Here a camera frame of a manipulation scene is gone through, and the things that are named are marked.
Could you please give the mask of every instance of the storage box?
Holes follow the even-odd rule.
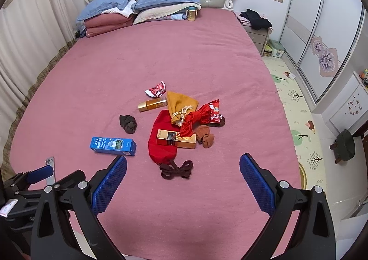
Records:
[[[134,156],[137,144],[132,139],[93,137],[89,147],[98,153]]]
[[[179,132],[159,129],[157,132],[156,142],[159,145],[176,146],[178,148],[194,149],[196,146],[196,135],[191,137],[176,137]]]
[[[284,46],[281,45],[280,42],[270,39],[268,40],[268,45],[272,49],[273,57],[282,57],[282,55],[284,54],[285,48]]]

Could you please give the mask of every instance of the smartphone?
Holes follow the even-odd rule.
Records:
[[[45,161],[46,165],[52,166],[54,173],[50,176],[46,178],[46,184],[47,185],[53,185],[55,184],[56,180],[55,180],[55,159],[53,156],[49,157],[48,159],[46,159]]]

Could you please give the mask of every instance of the nightstand drawer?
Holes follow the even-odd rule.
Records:
[[[255,45],[259,53],[262,53],[263,44],[260,43],[253,43],[253,44]]]
[[[258,34],[258,35],[264,35],[267,36],[268,30],[267,29],[260,29],[260,30],[255,30],[252,29],[252,27],[247,27],[247,26],[243,26],[244,30],[246,30],[248,33],[253,33],[253,34]]]
[[[263,45],[264,42],[266,41],[266,36],[253,34],[253,33],[249,33],[249,32],[248,32],[248,35],[249,35],[249,37],[251,37],[251,39],[254,43],[260,43],[260,44]]]

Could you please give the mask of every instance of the door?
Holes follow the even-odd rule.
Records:
[[[323,0],[291,0],[281,44],[297,65],[309,43]]]
[[[363,10],[360,0],[323,1],[316,29],[298,69],[316,102],[349,57]]]

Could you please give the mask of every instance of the beige curtain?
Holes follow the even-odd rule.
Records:
[[[16,127],[38,86],[75,43],[72,0],[6,0],[0,9],[0,158],[3,179]]]

